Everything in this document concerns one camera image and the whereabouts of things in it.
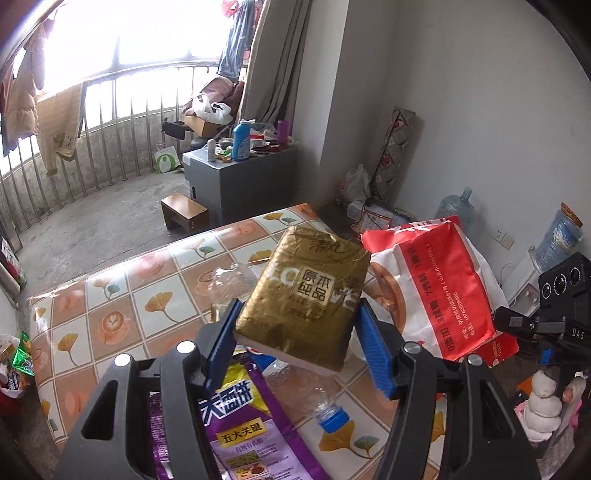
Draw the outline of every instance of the concrete floor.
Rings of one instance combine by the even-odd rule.
[[[35,223],[22,235],[18,253],[28,284],[19,298],[19,326],[28,330],[26,299],[78,275],[106,268],[122,260],[187,236],[182,230],[168,231],[160,200],[184,192],[184,175],[144,173],[118,180],[99,192],[66,203],[61,210]],[[358,241],[344,208],[331,204],[317,209],[319,216],[339,236]],[[535,362],[517,356],[495,367],[493,373],[508,395],[535,371]],[[49,480],[57,465],[58,452],[50,436],[37,391],[32,385],[21,400],[22,415],[6,423],[32,466]]]

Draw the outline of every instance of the green snack bag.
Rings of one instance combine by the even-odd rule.
[[[33,356],[31,355],[31,338],[26,332],[21,334],[21,341],[18,344],[17,352],[14,354],[12,367],[32,377],[35,375],[33,371]]]

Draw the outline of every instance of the gold tissue package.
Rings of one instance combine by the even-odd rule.
[[[321,375],[339,372],[369,257],[336,235],[289,227],[236,321],[236,341]]]

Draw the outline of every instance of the purple snack bag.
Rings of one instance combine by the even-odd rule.
[[[330,480],[273,396],[248,354],[235,357],[224,384],[199,402],[221,471],[232,480]],[[150,397],[150,425],[158,480],[172,478],[160,394]]]
[[[169,480],[173,477],[168,458],[168,446],[164,434],[164,417],[162,415],[162,397],[160,392],[150,394],[150,432],[152,434],[152,454],[158,480]]]

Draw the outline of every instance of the balcony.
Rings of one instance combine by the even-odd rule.
[[[0,220],[28,276],[20,303],[77,275],[179,239],[160,200],[184,192],[184,175],[158,174],[157,143],[191,150],[161,132],[215,72],[214,60],[180,59],[104,72],[89,81],[82,134],[71,162],[47,177],[35,137],[0,159]],[[24,316],[22,327],[26,326]]]

